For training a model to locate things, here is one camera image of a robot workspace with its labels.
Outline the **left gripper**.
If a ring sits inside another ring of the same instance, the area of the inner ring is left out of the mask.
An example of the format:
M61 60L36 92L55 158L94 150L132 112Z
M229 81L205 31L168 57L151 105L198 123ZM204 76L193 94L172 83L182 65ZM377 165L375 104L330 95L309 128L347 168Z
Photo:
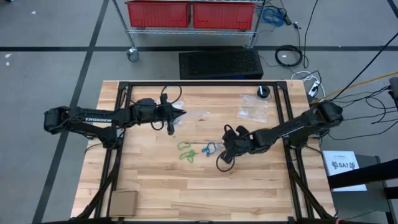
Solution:
M171 103L163 102L157 104L152 98L144 98L134 103L137 113L137 123L149 123L151 128L160 131L167 123L167 134L173 135L175 132L174 121L180 121L185 117L185 110L173 108Z

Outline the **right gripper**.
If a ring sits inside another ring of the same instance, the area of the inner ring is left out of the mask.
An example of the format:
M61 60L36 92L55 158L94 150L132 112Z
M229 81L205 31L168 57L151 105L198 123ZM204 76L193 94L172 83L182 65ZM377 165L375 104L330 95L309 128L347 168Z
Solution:
M224 125L224 135L218 142L218 150L223 156L242 156L243 154L259 154L260 147L255 142L254 136L259 130L249 132L244 126L233 129L230 125Z

